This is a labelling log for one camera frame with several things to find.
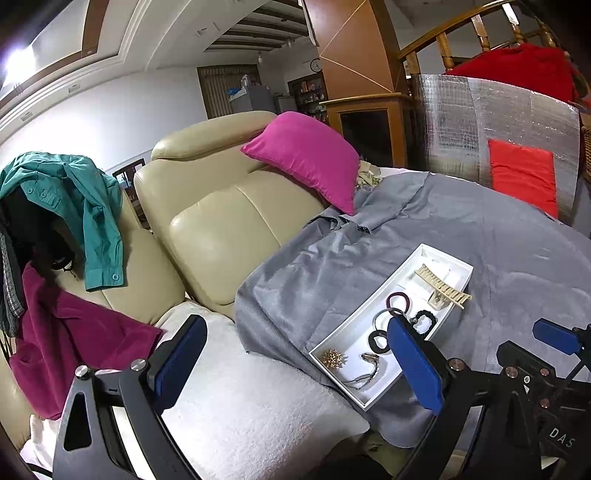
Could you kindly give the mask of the beige leather sofa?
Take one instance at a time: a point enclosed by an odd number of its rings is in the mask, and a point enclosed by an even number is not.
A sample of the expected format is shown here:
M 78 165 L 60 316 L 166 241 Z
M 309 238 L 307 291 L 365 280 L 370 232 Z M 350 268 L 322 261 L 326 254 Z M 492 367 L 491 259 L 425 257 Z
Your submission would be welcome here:
M 230 114 L 161 139 L 134 177 L 148 228 L 123 201 L 125 285 L 88 292 L 80 267 L 50 279 L 142 323 L 156 324 L 186 299 L 235 316 L 243 280 L 325 209 L 318 193 L 242 153 L 275 118 Z

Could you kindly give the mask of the teal shirt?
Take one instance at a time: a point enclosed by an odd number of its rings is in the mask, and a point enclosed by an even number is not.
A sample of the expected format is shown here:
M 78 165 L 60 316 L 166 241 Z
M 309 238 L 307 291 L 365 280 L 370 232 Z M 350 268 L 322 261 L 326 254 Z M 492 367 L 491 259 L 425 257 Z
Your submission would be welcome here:
M 1 171 L 1 196 L 20 189 L 25 198 L 60 217 L 83 248 L 85 289 L 124 284 L 123 241 L 118 228 L 118 182 L 83 155 L 30 151 Z

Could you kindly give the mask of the small red pillow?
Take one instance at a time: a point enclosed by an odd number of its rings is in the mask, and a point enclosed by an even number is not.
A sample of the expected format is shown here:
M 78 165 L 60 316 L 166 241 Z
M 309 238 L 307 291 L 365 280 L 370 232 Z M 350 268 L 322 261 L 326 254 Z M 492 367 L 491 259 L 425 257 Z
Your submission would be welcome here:
M 496 139 L 488 148 L 494 190 L 559 216 L 552 152 Z

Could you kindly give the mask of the grey blanket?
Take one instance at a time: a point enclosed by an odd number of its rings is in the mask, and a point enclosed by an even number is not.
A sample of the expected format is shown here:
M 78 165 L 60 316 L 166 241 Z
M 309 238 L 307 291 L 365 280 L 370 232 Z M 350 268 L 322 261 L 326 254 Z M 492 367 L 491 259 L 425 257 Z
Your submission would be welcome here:
M 541 318 L 588 325 L 590 242 L 535 207 L 427 172 L 356 188 L 352 214 L 277 174 L 245 195 L 256 217 L 240 234 L 270 233 L 235 297 L 243 347 L 334 387 L 394 446 L 417 445 L 432 415 L 404 378 L 400 348 L 378 367 L 361 358 L 392 308 L 475 370 L 498 371 L 505 341 L 560 376 L 574 369 L 574 356 L 532 329 Z

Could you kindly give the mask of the wooden cabinet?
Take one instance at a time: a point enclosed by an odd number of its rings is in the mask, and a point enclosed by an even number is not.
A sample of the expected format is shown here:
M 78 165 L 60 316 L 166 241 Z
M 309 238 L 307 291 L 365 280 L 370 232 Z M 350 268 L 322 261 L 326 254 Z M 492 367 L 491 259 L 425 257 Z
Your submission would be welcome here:
M 329 100 L 329 125 L 342 134 L 342 116 L 387 115 L 393 167 L 407 168 L 406 119 L 412 107 L 400 46 L 383 1 L 304 1 Z

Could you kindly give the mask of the gold brooch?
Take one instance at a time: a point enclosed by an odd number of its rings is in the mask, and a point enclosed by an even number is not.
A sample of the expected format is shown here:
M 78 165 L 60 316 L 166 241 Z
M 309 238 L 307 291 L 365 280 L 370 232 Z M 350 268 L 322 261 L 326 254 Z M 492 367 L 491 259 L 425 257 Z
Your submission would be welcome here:
M 346 365 L 348 357 L 335 349 L 328 349 L 322 352 L 320 361 L 329 370 L 339 370 Z

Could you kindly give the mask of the silver foil insulation sheet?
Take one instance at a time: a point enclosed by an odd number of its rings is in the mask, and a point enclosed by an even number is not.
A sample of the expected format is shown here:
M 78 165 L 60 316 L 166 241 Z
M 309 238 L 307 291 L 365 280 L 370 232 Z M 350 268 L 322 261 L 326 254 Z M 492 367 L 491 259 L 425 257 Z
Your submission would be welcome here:
M 551 152 L 559 219 L 571 223 L 580 160 L 578 110 L 563 101 L 492 80 L 413 77 L 417 141 L 424 169 L 492 185 L 488 141 Z

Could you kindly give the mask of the wooden chair frame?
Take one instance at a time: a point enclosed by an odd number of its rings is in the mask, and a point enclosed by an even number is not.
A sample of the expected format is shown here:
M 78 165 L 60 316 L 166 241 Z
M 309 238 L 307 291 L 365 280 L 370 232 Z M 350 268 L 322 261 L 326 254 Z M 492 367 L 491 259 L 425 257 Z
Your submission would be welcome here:
M 408 76 L 441 74 L 483 52 L 524 43 L 558 47 L 560 41 L 523 1 L 489 1 L 459 13 L 401 48 Z

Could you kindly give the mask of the large red cushion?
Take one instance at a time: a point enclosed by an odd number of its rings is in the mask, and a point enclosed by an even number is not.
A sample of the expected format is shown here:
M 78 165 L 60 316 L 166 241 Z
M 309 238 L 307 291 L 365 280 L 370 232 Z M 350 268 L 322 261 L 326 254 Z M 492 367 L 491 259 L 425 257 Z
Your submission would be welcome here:
M 505 83 L 571 102 L 576 98 L 573 68 L 556 47 L 524 43 L 514 48 L 483 52 L 446 72 Z

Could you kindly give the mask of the gold hair comb clip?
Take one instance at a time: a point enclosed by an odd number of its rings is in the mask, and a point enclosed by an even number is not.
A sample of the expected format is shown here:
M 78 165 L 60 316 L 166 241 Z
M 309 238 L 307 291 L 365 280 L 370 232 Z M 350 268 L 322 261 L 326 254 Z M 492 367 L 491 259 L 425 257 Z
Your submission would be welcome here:
M 433 288 L 434 292 L 428 303 L 436 310 L 442 310 L 447 304 L 453 304 L 463 309 L 465 303 L 472 299 L 470 294 L 448 285 L 425 264 L 416 270 L 415 274 Z

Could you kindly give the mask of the white jewelry tray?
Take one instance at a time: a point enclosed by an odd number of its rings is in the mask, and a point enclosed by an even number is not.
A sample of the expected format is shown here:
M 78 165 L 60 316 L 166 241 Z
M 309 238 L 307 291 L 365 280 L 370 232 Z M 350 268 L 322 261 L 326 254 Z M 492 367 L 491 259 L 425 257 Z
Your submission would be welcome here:
M 400 325 L 406 321 L 419 335 L 431 339 L 451 313 L 461 309 L 447 304 L 442 310 L 436 310 L 428 303 L 434 290 L 415 274 L 423 264 L 448 285 L 468 293 L 474 267 L 432 246 L 421 244 L 361 306 L 308 352 L 315 366 L 363 411 L 369 411 L 403 374 L 399 364 L 403 349 L 396 347 L 389 337 L 394 332 L 390 324 Z M 388 295 L 396 291 L 403 291 L 410 297 L 410 312 L 394 316 L 386 331 L 375 330 L 372 325 L 374 315 L 387 308 Z M 328 349 L 338 350 L 348 357 L 342 369 L 329 370 L 322 365 L 320 356 Z

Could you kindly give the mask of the magenta pillow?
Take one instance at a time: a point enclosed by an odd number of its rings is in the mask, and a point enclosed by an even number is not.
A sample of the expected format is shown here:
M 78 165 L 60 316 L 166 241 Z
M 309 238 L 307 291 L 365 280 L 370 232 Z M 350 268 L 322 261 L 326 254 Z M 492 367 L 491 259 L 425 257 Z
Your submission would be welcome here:
M 314 189 L 342 212 L 355 213 L 353 197 L 360 155 L 328 125 L 287 111 L 276 116 L 240 151 Z

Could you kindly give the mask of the white fluffy towel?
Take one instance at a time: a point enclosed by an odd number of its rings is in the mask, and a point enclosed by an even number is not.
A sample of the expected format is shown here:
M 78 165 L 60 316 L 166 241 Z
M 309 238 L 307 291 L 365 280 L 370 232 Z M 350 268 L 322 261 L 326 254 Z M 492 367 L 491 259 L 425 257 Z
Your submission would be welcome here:
M 246 353 L 231 320 L 194 302 L 151 325 L 162 331 L 154 349 L 191 315 L 207 324 L 204 351 L 163 421 L 201 477 L 301 478 L 339 442 L 367 432 L 368 422 L 338 394 L 293 367 Z M 24 451 L 51 462 L 59 422 L 34 411 Z

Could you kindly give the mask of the maroon cloth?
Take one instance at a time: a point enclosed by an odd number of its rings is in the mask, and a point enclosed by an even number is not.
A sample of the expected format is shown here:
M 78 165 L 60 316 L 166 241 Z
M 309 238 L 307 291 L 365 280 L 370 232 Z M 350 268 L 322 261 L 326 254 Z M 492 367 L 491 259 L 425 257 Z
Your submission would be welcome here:
M 152 353 L 162 331 L 64 291 L 27 264 L 27 311 L 9 365 L 40 417 L 57 420 L 81 365 L 124 370 Z

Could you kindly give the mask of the black ring bangle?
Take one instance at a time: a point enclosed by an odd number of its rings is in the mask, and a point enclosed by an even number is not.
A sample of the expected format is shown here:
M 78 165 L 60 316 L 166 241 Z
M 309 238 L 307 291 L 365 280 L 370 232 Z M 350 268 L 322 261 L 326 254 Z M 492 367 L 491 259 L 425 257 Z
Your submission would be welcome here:
M 401 311 L 401 309 L 396 308 L 396 307 L 382 309 L 382 310 L 378 311 L 373 317 L 373 320 L 372 320 L 373 328 L 375 330 L 386 331 L 388 329 L 388 325 L 390 323 L 390 320 L 394 316 L 401 315 L 401 314 L 403 314 L 403 311 Z

